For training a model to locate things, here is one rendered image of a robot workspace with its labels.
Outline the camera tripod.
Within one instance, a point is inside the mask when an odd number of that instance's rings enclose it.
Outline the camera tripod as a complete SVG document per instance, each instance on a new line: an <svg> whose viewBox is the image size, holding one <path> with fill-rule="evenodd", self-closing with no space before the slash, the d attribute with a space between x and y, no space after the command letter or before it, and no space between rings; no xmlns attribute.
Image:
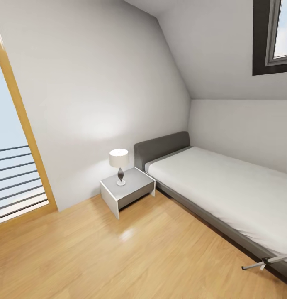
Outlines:
<svg viewBox="0 0 287 299"><path fill-rule="evenodd" d="M264 257L264 258L262 258L262 262L260 262L260 263L253 264L253 265L250 265L250 266L247 266L247 267L241 267L241 268L242 268L242 270L246 271L249 268L258 267L258 266L262 266L262 265L271 265L274 262L279 262L279 261L286 260L286 259L287 259L287 254L277 256L277 257L274 257L274 258Z"/></svg>

